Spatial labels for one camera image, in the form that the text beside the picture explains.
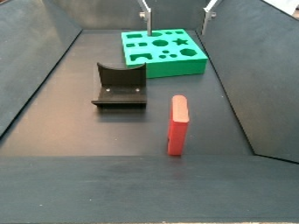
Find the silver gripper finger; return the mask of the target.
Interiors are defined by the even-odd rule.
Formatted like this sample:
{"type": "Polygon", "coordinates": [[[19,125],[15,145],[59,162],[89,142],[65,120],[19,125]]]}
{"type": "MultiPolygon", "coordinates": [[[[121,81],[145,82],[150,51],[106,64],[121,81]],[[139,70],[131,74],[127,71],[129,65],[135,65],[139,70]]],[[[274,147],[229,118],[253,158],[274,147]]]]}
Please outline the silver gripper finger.
{"type": "Polygon", "coordinates": [[[147,35],[153,35],[153,9],[150,8],[146,0],[137,0],[142,11],[139,12],[139,17],[146,21],[147,35]]]}
{"type": "Polygon", "coordinates": [[[206,33],[209,22],[211,21],[213,18],[217,17],[217,12],[214,11],[214,9],[218,7],[221,2],[222,2],[222,0],[210,0],[207,6],[203,8],[205,19],[203,19],[201,34],[206,33]]]}

